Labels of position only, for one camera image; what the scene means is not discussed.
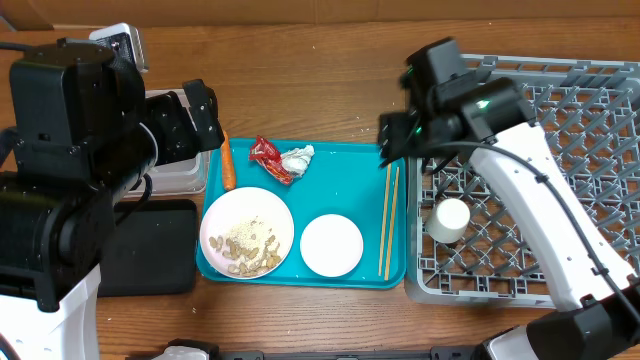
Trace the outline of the wooden chopstick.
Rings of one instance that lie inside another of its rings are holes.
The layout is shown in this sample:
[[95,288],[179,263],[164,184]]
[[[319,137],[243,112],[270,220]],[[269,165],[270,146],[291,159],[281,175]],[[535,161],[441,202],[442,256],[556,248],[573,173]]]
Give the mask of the wooden chopstick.
[[386,252],[386,259],[385,259],[386,262],[385,262],[385,269],[384,269],[385,281],[389,279],[389,275],[390,275],[391,254],[392,254],[395,217],[396,217],[397,199],[398,199],[399,176],[400,176],[400,168],[396,167],[392,207],[391,207],[391,215],[390,215],[389,234],[388,234],[388,239],[387,239],[388,241],[387,241],[387,248],[386,248],[387,252]]
[[391,168],[392,164],[389,163],[386,167],[386,181],[385,181],[385,191],[384,191],[384,201],[383,201],[383,213],[382,213],[382,223],[381,223],[381,234],[380,234],[380,248],[379,248],[379,262],[378,262],[378,275],[382,276],[382,263],[384,257],[384,244],[385,244],[385,236],[386,236],[386,222],[387,222],[387,213],[388,213],[388,200],[389,200],[389,189],[391,183]]

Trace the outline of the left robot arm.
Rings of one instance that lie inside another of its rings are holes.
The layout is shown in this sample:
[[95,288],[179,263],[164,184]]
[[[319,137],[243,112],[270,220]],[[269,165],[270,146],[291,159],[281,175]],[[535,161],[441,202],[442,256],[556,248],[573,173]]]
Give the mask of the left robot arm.
[[95,359],[96,305],[115,206],[150,170],[219,148],[215,92],[199,79],[148,96],[129,50],[62,38],[20,47],[1,133],[1,355]]

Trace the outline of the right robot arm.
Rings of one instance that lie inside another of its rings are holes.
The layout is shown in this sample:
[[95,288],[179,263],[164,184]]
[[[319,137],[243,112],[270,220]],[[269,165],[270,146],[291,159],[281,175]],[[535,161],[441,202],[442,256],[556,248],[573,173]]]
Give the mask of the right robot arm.
[[553,161],[516,83],[480,83],[452,38],[407,58],[402,112],[379,118],[384,164],[465,155],[505,204],[545,276],[555,309],[501,332],[476,359],[608,359],[639,342],[639,278],[603,238]]

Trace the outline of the white bowl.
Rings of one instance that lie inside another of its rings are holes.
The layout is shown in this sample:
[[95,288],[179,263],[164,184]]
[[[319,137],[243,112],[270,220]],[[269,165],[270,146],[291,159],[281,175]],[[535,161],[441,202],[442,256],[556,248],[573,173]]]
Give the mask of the white bowl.
[[300,253],[306,266],[322,277],[337,278],[356,268],[364,251],[364,240],[356,224],[338,214],[312,220],[300,238]]

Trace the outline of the white cup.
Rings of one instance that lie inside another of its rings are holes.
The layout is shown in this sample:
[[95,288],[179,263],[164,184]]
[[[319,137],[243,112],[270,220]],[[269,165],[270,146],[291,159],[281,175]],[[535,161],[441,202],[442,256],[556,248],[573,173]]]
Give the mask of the white cup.
[[452,244],[464,235],[470,217],[470,210],[465,202],[459,199],[445,199],[431,210],[425,222],[425,229],[437,242]]

